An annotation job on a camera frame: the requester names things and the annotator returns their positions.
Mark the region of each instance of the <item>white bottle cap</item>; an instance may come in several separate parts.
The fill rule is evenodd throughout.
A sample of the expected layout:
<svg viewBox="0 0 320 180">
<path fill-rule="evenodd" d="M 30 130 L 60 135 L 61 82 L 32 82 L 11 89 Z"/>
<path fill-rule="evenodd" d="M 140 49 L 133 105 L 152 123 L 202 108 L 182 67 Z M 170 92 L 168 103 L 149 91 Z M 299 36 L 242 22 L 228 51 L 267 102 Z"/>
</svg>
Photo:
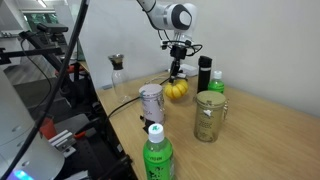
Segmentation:
<svg viewBox="0 0 320 180">
<path fill-rule="evenodd" d="M 164 139 L 163 126 L 155 123 L 149 126 L 149 141 L 152 143 L 159 143 Z"/>
<path fill-rule="evenodd" d="M 222 77 L 222 72 L 221 71 L 214 71 L 213 72 L 213 78 L 214 79 L 221 79 Z"/>
</svg>

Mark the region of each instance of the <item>table surface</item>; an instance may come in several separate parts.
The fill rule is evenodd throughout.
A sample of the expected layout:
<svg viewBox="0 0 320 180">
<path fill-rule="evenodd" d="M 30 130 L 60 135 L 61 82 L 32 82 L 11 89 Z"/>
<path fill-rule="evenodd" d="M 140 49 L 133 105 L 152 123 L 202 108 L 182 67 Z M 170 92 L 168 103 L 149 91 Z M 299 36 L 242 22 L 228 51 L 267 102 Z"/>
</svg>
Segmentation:
<svg viewBox="0 0 320 180">
<path fill-rule="evenodd" d="M 138 89 L 156 76 L 132 81 L 128 87 L 138 96 Z M 176 179 L 320 179 L 320 118 L 227 87 L 227 119 L 218 140 L 204 143 L 193 135 L 196 87 L 193 77 L 182 99 L 165 97 L 164 130 L 174 148 Z M 97 94 L 107 113 L 120 105 L 113 89 Z M 133 159 L 137 177 L 146 179 L 142 149 L 147 134 L 140 115 L 141 102 L 136 101 L 110 121 Z"/>
</svg>

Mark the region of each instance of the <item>black thermos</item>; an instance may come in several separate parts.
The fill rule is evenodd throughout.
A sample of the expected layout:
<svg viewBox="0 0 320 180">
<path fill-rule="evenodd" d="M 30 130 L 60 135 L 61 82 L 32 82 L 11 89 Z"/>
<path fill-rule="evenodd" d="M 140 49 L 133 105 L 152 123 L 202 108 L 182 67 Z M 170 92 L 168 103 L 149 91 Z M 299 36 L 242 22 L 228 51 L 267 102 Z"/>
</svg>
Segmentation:
<svg viewBox="0 0 320 180">
<path fill-rule="evenodd" d="M 197 93 L 208 90 L 208 84 L 209 84 L 210 75 L 211 75 L 211 64 L 212 64 L 211 58 L 206 56 L 200 56 L 199 62 L 198 62 L 199 74 L 198 74 Z"/>
</svg>

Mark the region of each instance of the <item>yellow object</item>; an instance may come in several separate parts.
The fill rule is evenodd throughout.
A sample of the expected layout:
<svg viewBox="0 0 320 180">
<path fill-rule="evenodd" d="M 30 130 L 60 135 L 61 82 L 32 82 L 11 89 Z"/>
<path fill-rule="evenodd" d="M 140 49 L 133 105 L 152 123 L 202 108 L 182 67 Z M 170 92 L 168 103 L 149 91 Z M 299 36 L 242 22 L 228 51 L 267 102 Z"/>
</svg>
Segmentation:
<svg viewBox="0 0 320 180">
<path fill-rule="evenodd" d="M 164 93 L 170 99 L 178 99 L 188 91 L 188 83 L 185 79 L 178 79 L 174 83 L 168 83 L 164 88 Z"/>
</svg>

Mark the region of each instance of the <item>green tea bottle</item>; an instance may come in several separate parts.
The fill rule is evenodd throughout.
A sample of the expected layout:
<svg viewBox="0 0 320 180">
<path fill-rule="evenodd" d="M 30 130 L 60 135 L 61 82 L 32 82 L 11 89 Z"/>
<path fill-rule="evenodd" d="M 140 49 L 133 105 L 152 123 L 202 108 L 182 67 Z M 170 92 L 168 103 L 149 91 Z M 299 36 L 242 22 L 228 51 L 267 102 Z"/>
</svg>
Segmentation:
<svg viewBox="0 0 320 180">
<path fill-rule="evenodd" d="M 170 141 L 164 137 L 163 126 L 152 124 L 148 141 L 143 147 L 143 158 L 148 180 L 174 179 L 173 150 Z"/>
<path fill-rule="evenodd" d="M 208 90 L 209 91 L 216 91 L 219 93 L 224 92 L 224 83 L 221 81 L 222 72 L 221 71 L 214 71 L 212 79 L 210 80 L 208 84 Z"/>
</svg>

